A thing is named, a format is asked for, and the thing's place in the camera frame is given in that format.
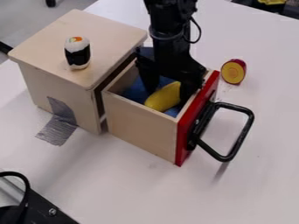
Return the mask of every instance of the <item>red drawer front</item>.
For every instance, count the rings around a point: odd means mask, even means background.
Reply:
[[[187,150],[188,134],[199,112],[205,106],[205,103],[210,99],[213,91],[217,90],[219,83],[219,71],[214,71],[205,86],[200,90],[198,95],[193,100],[190,107],[184,112],[177,126],[177,151],[176,165],[181,166],[186,158],[190,155]]]

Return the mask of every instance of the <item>white table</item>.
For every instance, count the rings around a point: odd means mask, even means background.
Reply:
[[[34,190],[81,223],[297,223],[299,21],[222,0],[199,2],[204,33],[192,47],[195,58],[213,69],[231,58],[248,64],[240,86],[219,86],[218,99],[256,115],[226,169],[201,149],[179,168],[83,129],[62,147],[37,139],[51,115],[32,105],[11,61],[0,66],[0,166],[25,174]],[[141,0],[100,0],[87,11],[149,25]],[[215,121],[205,138],[228,147],[244,121],[221,112]]]

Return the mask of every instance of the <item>wooden box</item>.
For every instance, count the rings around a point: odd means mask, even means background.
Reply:
[[[64,44],[72,36],[90,40],[91,63],[86,69],[72,71],[66,63]],[[36,105],[52,112],[47,97],[64,102],[81,128],[98,134],[101,90],[133,59],[129,56],[146,38],[144,30],[72,10],[9,56],[18,63]]]
[[[108,130],[122,140],[136,145],[176,165],[182,165],[189,154],[186,149],[190,127],[214,96],[219,72],[205,75],[205,85],[184,105],[176,118],[147,108],[121,96],[138,76],[133,61],[102,92]]]

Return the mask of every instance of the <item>tape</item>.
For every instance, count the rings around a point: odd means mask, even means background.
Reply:
[[[73,111],[62,101],[47,97],[52,107],[53,117],[36,135],[49,144],[61,146],[77,129],[77,121]]]

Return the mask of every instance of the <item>metal handle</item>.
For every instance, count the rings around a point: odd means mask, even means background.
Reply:
[[[220,108],[230,109],[248,115],[248,120],[243,130],[241,131],[236,142],[234,143],[232,149],[226,156],[220,155],[211,146],[209,146],[207,143],[205,143],[203,140],[200,139],[200,137],[202,136],[202,134],[206,129],[206,126],[211,121],[213,115]],[[195,127],[194,131],[192,132],[193,136],[196,135],[196,144],[198,144],[203,150],[209,153],[213,158],[217,159],[220,162],[227,163],[234,159],[234,157],[237,155],[240,149],[240,146],[243,144],[248,134],[248,131],[250,130],[254,122],[254,113],[249,108],[243,108],[241,106],[233,105],[226,102],[215,102],[215,103],[209,102],[209,105],[207,105],[207,109],[205,109],[203,113],[199,116],[198,121],[199,121],[198,125]]]

